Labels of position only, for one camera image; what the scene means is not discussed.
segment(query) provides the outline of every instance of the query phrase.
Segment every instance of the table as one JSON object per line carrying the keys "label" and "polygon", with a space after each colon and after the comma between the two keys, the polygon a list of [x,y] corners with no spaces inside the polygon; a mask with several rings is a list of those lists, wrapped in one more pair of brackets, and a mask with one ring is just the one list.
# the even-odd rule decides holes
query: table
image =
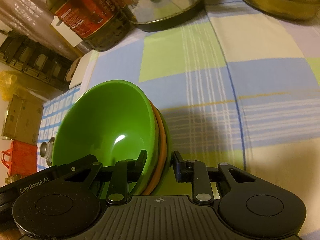
{"label": "table", "polygon": [[161,111],[173,149],[207,166],[229,162],[298,195],[300,231],[320,239],[320,19],[278,20],[242,0],[205,0],[177,28],[134,30],[95,54],[79,93],[138,85]]}

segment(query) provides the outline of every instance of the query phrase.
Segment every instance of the cardboard box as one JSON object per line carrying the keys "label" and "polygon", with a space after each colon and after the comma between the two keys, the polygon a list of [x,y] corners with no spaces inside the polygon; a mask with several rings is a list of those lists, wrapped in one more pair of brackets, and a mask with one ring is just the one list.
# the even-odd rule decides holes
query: cardboard box
{"label": "cardboard box", "polygon": [[29,101],[13,95],[8,106],[2,136],[37,145],[43,112],[42,103],[42,101]]}

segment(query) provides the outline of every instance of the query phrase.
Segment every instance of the black circular pad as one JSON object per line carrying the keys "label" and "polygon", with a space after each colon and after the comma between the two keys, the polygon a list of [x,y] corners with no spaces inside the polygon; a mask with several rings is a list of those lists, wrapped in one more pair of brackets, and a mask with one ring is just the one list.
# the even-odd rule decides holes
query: black circular pad
{"label": "black circular pad", "polygon": [[257,195],[247,200],[247,208],[259,216],[275,216],[283,210],[280,199],[269,195]]}
{"label": "black circular pad", "polygon": [[61,194],[52,194],[40,198],[36,203],[37,210],[46,216],[58,216],[68,212],[73,206],[71,198]]}
{"label": "black circular pad", "polygon": [[258,238],[296,234],[306,217],[300,198],[266,181],[235,184],[220,200],[218,211],[231,228]]}
{"label": "black circular pad", "polygon": [[21,195],[12,208],[18,227],[42,239],[79,234],[94,223],[99,213],[98,198],[77,182],[32,189]]}

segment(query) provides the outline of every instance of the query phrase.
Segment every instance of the bowl rim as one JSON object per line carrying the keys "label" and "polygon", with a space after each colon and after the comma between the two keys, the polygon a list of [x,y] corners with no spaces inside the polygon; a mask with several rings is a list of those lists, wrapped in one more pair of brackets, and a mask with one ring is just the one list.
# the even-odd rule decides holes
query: bowl rim
{"label": "bowl rim", "polygon": [[166,139],[167,139],[167,160],[166,160],[166,163],[165,163],[164,168],[162,170],[160,181],[150,195],[158,195],[158,192],[162,188],[162,185],[164,183],[164,178],[167,176],[169,169],[171,167],[171,158],[172,158],[172,140],[171,140],[169,128],[168,128],[168,125],[167,125],[163,115],[161,114],[161,112],[159,110],[158,110],[158,112],[161,117],[161,120],[162,120],[162,123],[164,126]]}
{"label": "bowl rim", "polygon": [[156,168],[151,175],[151,178],[147,187],[144,189],[141,195],[150,195],[152,191],[156,188],[156,186],[161,180],[162,172],[165,168],[165,164],[167,161],[167,137],[164,129],[164,124],[162,122],[158,109],[152,104],[151,101],[150,101],[150,104],[159,127],[160,149],[159,149],[159,157],[158,157]]}
{"label": "bowl rim", "polygon": [[[154,112],[152,110],[152,107],[151,107],[151,104],[150,104],[150,101],[149,99],[147,98],[147,96],[145,95],[145,93],[135,84],[129,82],[129,81],[126,81],[126,80],[109,80],[109,81],[105,81],[105,82],[102,82],[92,88],[90,88],[89,90],[87,90],[85,93],[83,93],[77,100],[76,102],[71,106],[71,108],[68,110],[67,114],[65,115],[64,119],[61,121],[61,124],[59,125],[59,129],[58,129],[58,132],[56,134],[56,138],[58,137],[59,133],[60,133],[60,127],[63,125],[63,123],[65,122],[66,120],[66,117],[68,117],[69,114],[71,114],[72,112],[70,111],[80,100],[82,97],[84,97],[85,95],[91,93],[93,90],[95,89],[98,89],[102,86],[105,86],[107,84],[112,84],[112,83],[118,83],[118,84],[123,84],[123,85],[127,85],[129,86],[130,88],[136,90],[140,96],[142,97],[143,101],[145,102],[145,105],[147,107],[147,110],[148,110],[148,115],[149,115],[149,120],[150,120],[150,130],[149,130],[149,133],[151,135],[151,141],[150,141],[150,145],[152,147],[154,147],[154,144],[155,144],[155,140],[156,140],[156,136],[155,136],[155,129],[156,129],[156,124],[155,124],[155,121],[154,121]],[[54,158],[54,151],[55,151],[55,146],[57,144],[55,143],[53,145],[53,149],[52,149],[52,165],[55,165],[55,158]]]}

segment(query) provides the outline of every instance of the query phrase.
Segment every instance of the yellow plastic bag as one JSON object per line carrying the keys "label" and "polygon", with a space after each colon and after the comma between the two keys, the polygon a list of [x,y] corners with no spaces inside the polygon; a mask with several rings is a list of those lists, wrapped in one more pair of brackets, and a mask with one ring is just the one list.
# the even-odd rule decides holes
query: yellow plastic bag
{"label": "yellow plastic bag", "polygon": [[19,89],[18,77],[13,71],[0,72],[0,91],[3,101],[10,101],[13,94]]}
{"label": "yellow plastic bag", "polygon": [[4,70],[0,72],[0,92],[3,101],[10,101],[13,95],[29,101],[48,101],[45,92],[28,86],[26,76],[18,71]]}

